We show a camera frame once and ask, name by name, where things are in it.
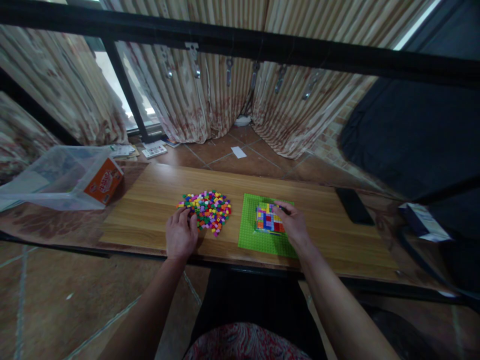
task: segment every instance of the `hand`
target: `hand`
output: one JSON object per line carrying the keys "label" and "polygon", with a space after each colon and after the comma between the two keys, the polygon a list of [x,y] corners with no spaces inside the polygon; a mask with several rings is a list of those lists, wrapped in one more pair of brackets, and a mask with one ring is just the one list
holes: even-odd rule
{"label": "hand", "polygon": [[188,221],[190,208],[179,207],[166,222],[166,256],[187,262],[197,246],[197,214]]}
{"label": "hand", "polygon": [[287,215],[281,208],[273,208],[273,212],[283,222],[290,244],[299,256],[308,254],[313,244],[307,231],[304,214],[288,202],[275,201],[275,204],[290,212],[290,215]]}

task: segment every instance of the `striped curtain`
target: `striped curtain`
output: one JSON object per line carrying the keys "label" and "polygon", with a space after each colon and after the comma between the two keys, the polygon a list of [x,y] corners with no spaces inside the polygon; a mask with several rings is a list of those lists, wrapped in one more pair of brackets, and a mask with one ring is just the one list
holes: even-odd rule
{"label": "striped curtain", "polygon": [[60,142],[7,94],[0,92],[0,184]]}
{"label": "striped curtain", "polygon": [[[270,33],[393,48],[433,0],[101,0],[120,12]],[[227,87],[226,57],[199,53],[200,79],[186,50],[121,43],[167,134],[183,143],[224,136],[249,98],[253,61],[235,58]],[[289,66],[275,94],[279,64],[260,65],[252,98],[253,129],[279,154],[296,159],[309,149],[368,76],[325,71],[301,100],[314,69]]]}
{"label": "striped curtain", "polygon": [[0,25],[0,67],[81,144],[127,141],[122,103],[83,36]]}

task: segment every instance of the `left hand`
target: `left hand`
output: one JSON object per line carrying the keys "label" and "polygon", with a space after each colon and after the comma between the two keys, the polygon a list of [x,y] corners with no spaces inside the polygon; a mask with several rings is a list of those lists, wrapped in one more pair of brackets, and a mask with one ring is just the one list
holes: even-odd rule
{"label": "left hand", "polygon": [[197,214],[188,221],[190,208],[179,207],[166,222],[166,256],[168,259],[187,261],[199,239]]}

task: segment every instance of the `smartphone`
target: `smartphone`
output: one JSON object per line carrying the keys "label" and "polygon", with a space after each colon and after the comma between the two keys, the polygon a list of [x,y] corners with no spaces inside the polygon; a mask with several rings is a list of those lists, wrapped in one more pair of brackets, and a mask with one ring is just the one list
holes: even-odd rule
{"label": "smartphone", "polygon": [[352,223],[368,226],[375,225],[375,222],[355,190],[337,187],[335,191]]}

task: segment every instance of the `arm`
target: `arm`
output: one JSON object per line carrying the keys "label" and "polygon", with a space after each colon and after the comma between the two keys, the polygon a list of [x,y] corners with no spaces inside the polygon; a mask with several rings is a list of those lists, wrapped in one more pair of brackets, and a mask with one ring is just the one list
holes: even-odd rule
{"label": "arm", "polygon": [[275,203],[290,212],[287,215],[279,208],[274,209],[300,259],[318,316],[335,354],[340,359],[398,359],[379,328],[312,243],[304,215],[289,203]]}
{"label": "arm", "polygon": [[181,207],[166,223],[167,259],[99,359],[153,359],[187,259],[198,240],[197,215]]}

